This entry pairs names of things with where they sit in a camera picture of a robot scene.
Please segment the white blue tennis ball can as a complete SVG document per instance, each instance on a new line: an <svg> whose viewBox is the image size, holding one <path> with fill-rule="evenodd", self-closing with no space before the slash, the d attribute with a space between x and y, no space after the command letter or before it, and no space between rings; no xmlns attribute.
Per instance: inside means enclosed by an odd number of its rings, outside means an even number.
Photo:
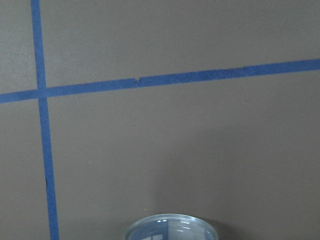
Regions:
<svg viewBox="0 0 320 240"><path fill-rule="evenodd" d="M142 218L130 225L124 240L218 240L214 227L185 214L166 213Z"/></svg>

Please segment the brown paper table cover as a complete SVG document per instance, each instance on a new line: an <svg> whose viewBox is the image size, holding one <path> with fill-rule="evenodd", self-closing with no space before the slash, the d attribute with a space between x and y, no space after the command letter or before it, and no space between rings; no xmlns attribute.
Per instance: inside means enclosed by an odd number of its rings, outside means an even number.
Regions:
<svg viewBox="0 0 320 240"><path fill-rule="evenodd" d="M1 239L168 213L319 239L319 1L1 1Z"/></svg>

